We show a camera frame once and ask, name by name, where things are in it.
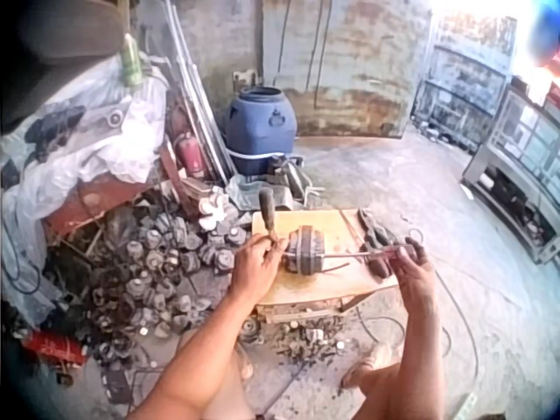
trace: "blue plastic barrel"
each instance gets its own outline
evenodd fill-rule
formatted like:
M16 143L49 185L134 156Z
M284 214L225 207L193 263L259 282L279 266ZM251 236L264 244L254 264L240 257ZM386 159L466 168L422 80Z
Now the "blue plastic barrel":
M266 173L269 158L291 153L298 123L284 93L275 87L245 87L226 118L226 146L239 173Z

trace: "wooden workbench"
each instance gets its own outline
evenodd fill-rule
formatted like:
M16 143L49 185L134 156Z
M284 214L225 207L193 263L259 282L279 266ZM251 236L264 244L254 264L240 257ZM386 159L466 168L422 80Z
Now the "wooden workbench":
M344 212L359 237L363 238L364 231L358 220L358 210L342 210L342 212ZM278 235L288 237L290 232L297 230L302 225L311 225L323 232L326 253L354 252L361 245L361 242L354 239L353 233L340 215L339 210L276 212L275 228ZM266 233L263 217L260 213L253 215L252 232L254 234ZM290 273L286 271L284 266L281 266L275 282L269 293L257 306L257 310L262 312L273 306L334 302L339 303L338 308L330 310L330 313L343 313L372 293L397 286L395 276L381 280L374 276L367 265L358 258L327 258L325 259L324 270L343 263L349 263L349 265L342 269L336 269L328 273L318 273L313 276ZM315 316L320 316L320 314L329 314L329 311L323 309L321 313ZM288 315L284 319L267 316L269 322L288 320L289 318ZM303 318L303 316L300 314L300 316L295 317L295 319L297 318Z

